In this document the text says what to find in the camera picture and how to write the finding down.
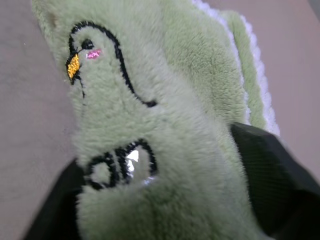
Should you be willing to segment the green cloth white trim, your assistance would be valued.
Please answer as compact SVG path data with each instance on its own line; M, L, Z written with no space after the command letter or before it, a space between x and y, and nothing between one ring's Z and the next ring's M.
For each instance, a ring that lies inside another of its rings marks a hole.
M234 123L279 133L250 24L202 0L32 0L75 112L40 240L275 240Z

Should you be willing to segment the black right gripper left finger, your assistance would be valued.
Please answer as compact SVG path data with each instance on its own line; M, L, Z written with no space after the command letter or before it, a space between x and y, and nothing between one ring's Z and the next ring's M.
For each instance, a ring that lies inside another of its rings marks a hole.
M85 184L74 158L61 172L43 201L23 240L82 240L77 225L77 201Z

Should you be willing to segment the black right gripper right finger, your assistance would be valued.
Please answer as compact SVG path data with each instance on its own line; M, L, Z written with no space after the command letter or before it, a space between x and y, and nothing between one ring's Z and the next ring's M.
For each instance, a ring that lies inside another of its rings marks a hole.
M320 240L320 184L276 135L239 122L230 131L263 231L275 240Z

